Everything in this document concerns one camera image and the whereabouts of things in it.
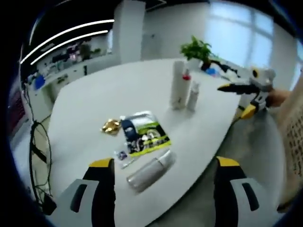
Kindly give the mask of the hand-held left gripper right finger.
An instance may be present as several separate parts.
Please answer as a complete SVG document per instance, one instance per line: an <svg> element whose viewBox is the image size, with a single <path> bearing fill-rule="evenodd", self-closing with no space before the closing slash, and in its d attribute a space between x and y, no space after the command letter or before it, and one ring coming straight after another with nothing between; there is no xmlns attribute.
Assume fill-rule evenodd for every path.
<svg viewBox="0 0 303 227"><path fill-rule="evenodd" d="M240 164L216 157L214 202L216 227L272 227L281 214L270 201L266 189L245 175Z"/></svg>

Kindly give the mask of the person's right hand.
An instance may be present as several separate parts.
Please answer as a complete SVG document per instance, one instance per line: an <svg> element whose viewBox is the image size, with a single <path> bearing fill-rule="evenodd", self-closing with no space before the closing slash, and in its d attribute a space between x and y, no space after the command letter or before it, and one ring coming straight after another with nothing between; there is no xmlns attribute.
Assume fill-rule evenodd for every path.
<svg viewBox="0 0 303 227"><path fill-rule="evenodd" d="M269 108L288 106L291 104L292 91L273 88L266 98L266 106Z"/></svg>

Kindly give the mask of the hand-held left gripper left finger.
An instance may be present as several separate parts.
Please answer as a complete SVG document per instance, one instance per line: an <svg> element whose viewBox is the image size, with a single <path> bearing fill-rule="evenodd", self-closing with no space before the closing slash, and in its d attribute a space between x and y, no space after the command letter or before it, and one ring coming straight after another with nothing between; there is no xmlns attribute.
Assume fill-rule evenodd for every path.
<svg viewBox="0 0 303 227"><path fill-rule="evenodd" d="M97 160L56 200L50 221L55 227L114 227L115 200L114 159Z"/></svg>

